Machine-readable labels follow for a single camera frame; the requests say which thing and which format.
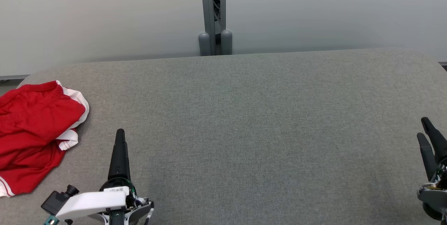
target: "white wall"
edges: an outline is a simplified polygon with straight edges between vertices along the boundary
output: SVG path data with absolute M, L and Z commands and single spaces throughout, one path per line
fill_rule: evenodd
M 199 55 L 202 0 L 0 0 L 0 76 Z
M 447 61 L 447 0 L 227 0 L 234 53 L 409 47 Z

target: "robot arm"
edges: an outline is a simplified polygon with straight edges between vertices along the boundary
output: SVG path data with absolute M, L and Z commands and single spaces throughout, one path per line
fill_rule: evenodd
M 100 220 L 105 225 L 135 225 L 146 214 L 144 224 L 148 224 L 154 203 L 148 198 L 139 198 L 131 182 L 124 130 L 119 129 L 116 133 L 107 182 L 99 192 L 78 193 L 71 185 L 66 192 L 53 191 L 41 205 L 50 214 L 44 225 L 57 225 L 60 220 L 71 225 L 72 219 L 84 216 Z
M 446 222 L 447 217 L 447 141 L 427 117 L 421 119 L 431 146 L 422 133 L 417 134 L 428 183 L 418 190 L 418 199 L 423 202 L 427 215 Z

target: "white stripe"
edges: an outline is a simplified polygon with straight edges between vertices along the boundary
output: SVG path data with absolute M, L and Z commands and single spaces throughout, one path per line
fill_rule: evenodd
M 3 177 L 0 176 L 0 197 L 11 197 L 14 195 L 15 194 L 11 191 L 8 183 L 5 181 L 5 179 L 3 179 Z
M 67 150 L 67 149 L 70 149 L 71 147 L 73 147 L 74 145 L 78 144 L 78 134 L 71 129 L 77 127 L 78 125 L 80 125 L 81 123 L 83 123 L 85 121 L 85 119 L 87 118 L 88 112 L 90 111 L 90 107 L 88 105 L 88 102 L 82 96 L 82 93 L 80 93 L 77 90 L 72 90 L 72 89 L 63 87 L 62 84 L 59 82 L 59 80 L 56 80 L 56 83 L 62 87 L 65 95 L 69 96 L 74 101 L 77 101 L 79 104 L 81 104 L 85 107 L 85 111 L 81 115 L 79 120 L 76 121 L 75 123 L 73 123 L 73 125 L 71 125 L 67 131 L 65 131 L 59 137 L 56 138 L 58 140 L 67 140 L 67 141 L 61 142 L 59 144 L 59 148 L 61 150 Z
M 85 100 L 85 98 L 82 96 L 82 93 L 80 93 L 79 91 L 63 87 L 62 84 L 59 82 L 59 80 L 56 80 L 56 83 L 62 87 L 65 95 L 69 96 L 70 98 L 72 98 L 73 100 L 77 101 L 79 104 L 85 107 L 85 112 L 81 115 L 79 120 L 75 122 L 73 125 L 71 125 L 68 129 L 75 128 L 79 124 L 83 123 L 87 118 L 88 112 L 90 111 L 88 102 Z
M 59 135 L 59 137 L 57 137 L 56 139 L 57 140 L 66 140 L 59 144 L 59 148 L 62 151 L 68 150 L 68 149 L 72 148 L 74 145 L 78 144 L 78 134 L 71 129 L 65 131 L 64 133 Z

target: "metal frame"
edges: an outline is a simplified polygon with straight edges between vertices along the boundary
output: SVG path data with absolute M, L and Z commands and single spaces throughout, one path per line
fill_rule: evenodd
M 220 31 L 227 29 L 227 0 L 220 0 Z
M 203 2 L 203 19 L 205 21 L 205 32 L 210 37 L 211 55 L 216 55 L 216 31 L 214 28 L 214 4 L 213 0 L 202 0 Z

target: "clothing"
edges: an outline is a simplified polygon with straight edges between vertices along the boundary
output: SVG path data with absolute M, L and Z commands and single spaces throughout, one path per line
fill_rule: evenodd
M 32 192 L 78 143 L 75 127 L 88 111 L 82 94 L 59 81 L 0 97 L 0 196 Z

